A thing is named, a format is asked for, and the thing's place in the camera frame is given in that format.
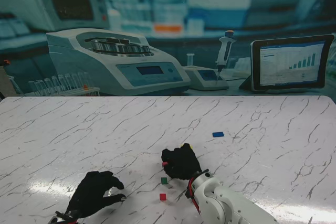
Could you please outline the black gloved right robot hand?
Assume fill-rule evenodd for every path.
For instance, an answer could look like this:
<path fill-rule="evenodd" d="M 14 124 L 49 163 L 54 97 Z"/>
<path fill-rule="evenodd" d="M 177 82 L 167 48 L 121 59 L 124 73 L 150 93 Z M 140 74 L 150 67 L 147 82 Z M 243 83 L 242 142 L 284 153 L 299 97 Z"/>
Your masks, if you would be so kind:
<path fill-rule="evenodd" d="M 189 143 L 170 151 L 167 148 L 162 151 L 163 169 L 171 178 L 190 180 L 196 173 L 201 173 L 200 163 L 191 149 Z"/>

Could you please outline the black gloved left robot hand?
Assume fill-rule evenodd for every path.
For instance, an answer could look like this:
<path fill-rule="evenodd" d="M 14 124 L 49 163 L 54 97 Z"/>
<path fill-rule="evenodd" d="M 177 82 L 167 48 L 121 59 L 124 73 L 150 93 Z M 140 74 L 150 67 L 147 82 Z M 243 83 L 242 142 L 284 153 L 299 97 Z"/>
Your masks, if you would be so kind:
<path fill-rule="evenodd" d="M 124 189 L 123 183 L 114 177 L 113 172 L 92 171 L 86 173 L 84 179 L 75 190 L 66 213 L 71 213 L 78 219 L 86 218 L 107 206 L 123 202 L 126 199 L 124 194 L 105 196 L 105 192 L 112 187 L 119 190 Z"/>

